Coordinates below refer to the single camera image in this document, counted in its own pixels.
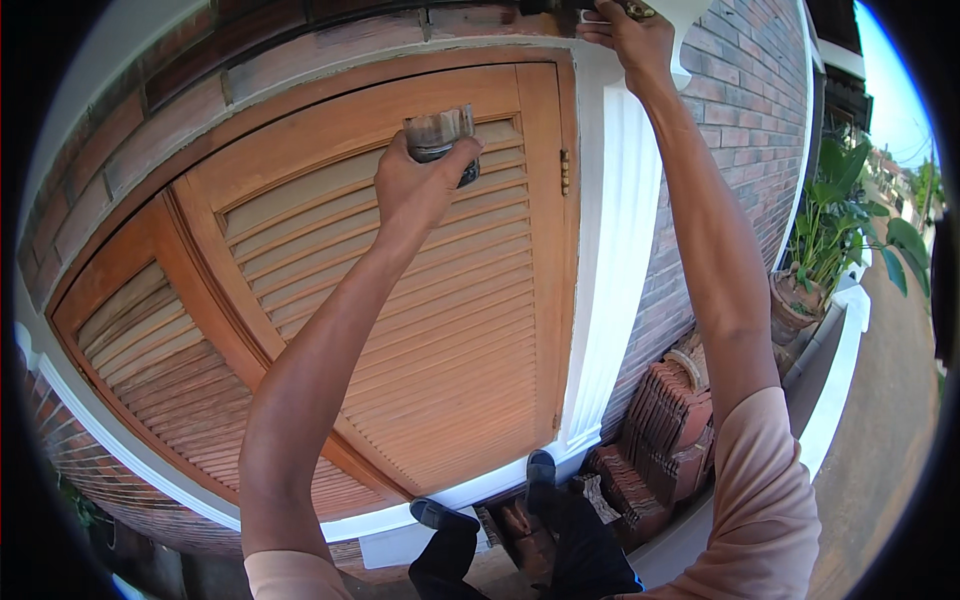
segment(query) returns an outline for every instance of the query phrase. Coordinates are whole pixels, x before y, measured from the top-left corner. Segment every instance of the person's right arm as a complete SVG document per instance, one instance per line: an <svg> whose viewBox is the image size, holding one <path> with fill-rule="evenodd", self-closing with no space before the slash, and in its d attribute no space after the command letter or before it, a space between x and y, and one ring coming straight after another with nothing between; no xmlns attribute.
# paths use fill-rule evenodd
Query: person's right arm
<svg viewBox="0 0 960 600"><path fill-rule="evenodd" d="M686 287L704 340L714 420L779 386L770 342L770 291L756 234L720 175L670 74L673 26L659 14L637 23L611 0L578 31L616 51L627 87L653 123L670 191Z"/></svg>

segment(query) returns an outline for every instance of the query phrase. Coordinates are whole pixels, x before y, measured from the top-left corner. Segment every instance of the person's left arm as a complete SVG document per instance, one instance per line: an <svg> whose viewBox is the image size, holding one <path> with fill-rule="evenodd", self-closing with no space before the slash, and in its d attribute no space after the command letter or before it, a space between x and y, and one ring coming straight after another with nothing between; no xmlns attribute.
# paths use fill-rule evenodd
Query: person's left arm
<svg viewBox="0 0 960 600"><path fill-rule="evenodd" d="M398 132L380 159L373 180L380 211L376 240L279 355L253 397L240 454L244 557L297 550L333 563L310 498L321 448L380 309L482 148L468 138L440 160L417 164Z"/></svg>

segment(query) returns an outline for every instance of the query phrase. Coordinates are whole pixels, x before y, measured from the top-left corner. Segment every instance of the hand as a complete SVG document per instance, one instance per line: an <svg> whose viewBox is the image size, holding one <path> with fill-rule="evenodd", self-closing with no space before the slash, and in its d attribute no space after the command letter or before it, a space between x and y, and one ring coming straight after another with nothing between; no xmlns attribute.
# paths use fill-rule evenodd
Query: hand
<svg viewBox="0 0 960 600"><path fill-rule="evenodd" d="M420 164L410 158L403 131L397 132L373 177L380 208L378 237L416 240L419 248L443 220L464 169L485 145L476 137L461 139L443 158Z"/></svg>
<svg viewBox="0 0 960 600"><path fill-rule="evenodd" d="M631 0L641 9L646 5ZM616 51L620 64L627 72L627 88L640 101L655 91L674 90L670 75L670 57L673 55L673 25L658 12L640 22L627 16L613 0L596 0L597 10L587 12L589 21L581 23L577 32L586 41Z"/></svg>

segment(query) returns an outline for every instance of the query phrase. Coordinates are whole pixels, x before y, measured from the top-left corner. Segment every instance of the road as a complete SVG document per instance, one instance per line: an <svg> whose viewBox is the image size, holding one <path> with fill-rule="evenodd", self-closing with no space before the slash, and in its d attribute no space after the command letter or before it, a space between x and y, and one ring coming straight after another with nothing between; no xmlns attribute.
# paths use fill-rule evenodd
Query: road
<svg viewBox="0 0 960 600"><path fill-rule="evenodd" d="M868 196L882 199L868 183ZM875 219L886 235L885 219ZM926 300L907 272L907 298L883 259L861 284L871 298L850 394L813 487L823 533L808 598L843 598L882 549L923 470L939 399Z"/></svg>

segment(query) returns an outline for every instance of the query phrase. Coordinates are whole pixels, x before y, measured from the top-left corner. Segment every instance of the sky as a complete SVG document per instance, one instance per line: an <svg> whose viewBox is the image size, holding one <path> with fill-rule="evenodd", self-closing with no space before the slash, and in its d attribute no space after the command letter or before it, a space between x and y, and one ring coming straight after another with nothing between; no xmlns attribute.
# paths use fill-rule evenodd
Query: sky
<svg viewBox="0 0 960 600"><path fill-rule="evenodd" d="M890 153L900 166L920 166L924 156L930 156L932 141L920 95L874 16L859 2L854 5L867 71L867 93L874 97L870 139L879 149L889 144Z"/></svg>

